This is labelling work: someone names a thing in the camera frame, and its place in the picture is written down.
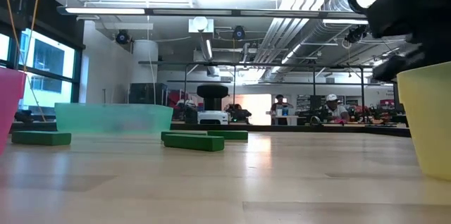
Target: green block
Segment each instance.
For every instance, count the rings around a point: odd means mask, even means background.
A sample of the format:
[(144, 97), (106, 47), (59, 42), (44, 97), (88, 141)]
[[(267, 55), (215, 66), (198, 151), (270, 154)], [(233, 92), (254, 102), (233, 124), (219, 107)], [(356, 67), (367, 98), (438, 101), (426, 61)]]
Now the green block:
[(177, 131), (166, 131), (166, 132), (161, 132), (161, 140), (164, 141), (164, 139), (166, 138), (166, 135), (173, 135), (173, 134), (178, 134), (178, 135), (206, 135), (206, 132), (177, 132)]
[(224, 150), (224, 137), (169, 134), (165, 136), (164, 146), (202, 151), (221, 151)]
[(69, 145), (72, 135), (63, 132), (13, 132), (11, 141), (14, 144), (31, 144), (42, 146)]
[(209, 136), (220, 136), (224, 139), (234, 139), (234, 140), (247, 140), (247, 131), (223, 131), (223, 130), (213, 130), (208, 131)]

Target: overhead track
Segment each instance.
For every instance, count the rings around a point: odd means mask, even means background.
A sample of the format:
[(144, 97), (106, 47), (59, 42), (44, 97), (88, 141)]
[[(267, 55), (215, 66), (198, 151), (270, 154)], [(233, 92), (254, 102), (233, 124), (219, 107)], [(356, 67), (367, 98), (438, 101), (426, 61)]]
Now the overhead track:
[[(140, 65), (149, 65), (149, 61), (138, 61)], [(365, 65), (328, 65), (328, 64), (287, 64), (287, 63), (231, 63), (231, 62), (169, 62), (169, 61), (152, 61), (152, 65), (170, 65), (170, 66), (188, 66), (188, 65), (200, 65), (200, 66), (287, 66), (293, 68), (330, 68), (330, 69), (343, 69), (343, 68), (373, 68), (373, 66)]]
[(210, 16), (210, 17), (258, 17), (258, 18), (306, 18), (366, 20), (365, 15), (353, 12), (296, 11), (267, 9), (214, 9), (214, 8), (97, 8), (65, 7), (56, 10), (63, 15), (151, 15), (151, 16)]

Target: white cap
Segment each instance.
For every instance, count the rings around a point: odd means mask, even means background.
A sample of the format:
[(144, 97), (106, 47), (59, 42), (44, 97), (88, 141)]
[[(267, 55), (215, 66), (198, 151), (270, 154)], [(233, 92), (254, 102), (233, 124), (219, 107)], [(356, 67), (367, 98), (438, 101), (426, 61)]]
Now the white cap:
[(337, 101), (337, 95), (336, 94), (329, 94), (327, 97), (326, 97), (326, 101)]

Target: yellow cup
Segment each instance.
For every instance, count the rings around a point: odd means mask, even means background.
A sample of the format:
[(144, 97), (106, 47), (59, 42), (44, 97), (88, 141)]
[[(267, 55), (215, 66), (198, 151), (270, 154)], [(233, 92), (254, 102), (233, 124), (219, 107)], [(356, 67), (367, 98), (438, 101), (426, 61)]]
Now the yellow cup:
[(397, 82), (421, 170), (451, 180), (451, 62), (404, 71)]

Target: pink cup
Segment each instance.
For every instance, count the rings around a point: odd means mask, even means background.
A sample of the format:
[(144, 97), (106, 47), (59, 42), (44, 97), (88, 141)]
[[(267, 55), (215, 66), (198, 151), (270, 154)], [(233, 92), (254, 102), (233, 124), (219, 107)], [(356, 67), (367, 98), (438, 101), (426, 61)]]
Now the pink cup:
[(26, 77), (17, 70), (0, 68), (0, 154), (5, 149), (19, 100), (23, 98)]

